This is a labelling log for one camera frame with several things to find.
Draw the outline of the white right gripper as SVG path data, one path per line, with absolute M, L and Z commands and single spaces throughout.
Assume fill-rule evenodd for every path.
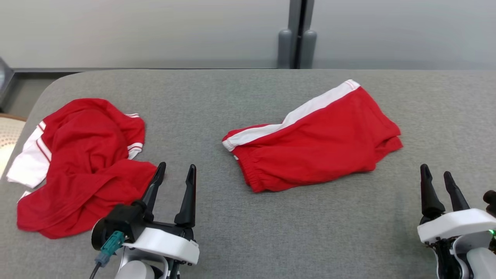
M 438 279 L 494 279 L 496 277 L 495 217 L 468 205 L 449 171 L 444 173 L 445 189 L 452 210 L 445 207 L 432 185 L 427 164 L 420 166 L 422 219 L 435 219 L 417 227 L 420 241 L 436 256 Z

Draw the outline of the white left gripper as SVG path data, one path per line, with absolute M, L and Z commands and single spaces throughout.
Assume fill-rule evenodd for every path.
M 144 220 L 152 222 L 158 189 L 166 171 L 166 162 L 160 162 L 147 190 L 142 196 L 145 205 Z M 196 223 L 196 174 L 191 164 L 185 180 L 186 190 L 175 224 L 193 228 Z M 180 265 L 197 265 L 200 246 L 193 239 L 177 236 L 156 228 L 145 228 L 134 243 L 123 245 L 124 279 L 177 279 Z

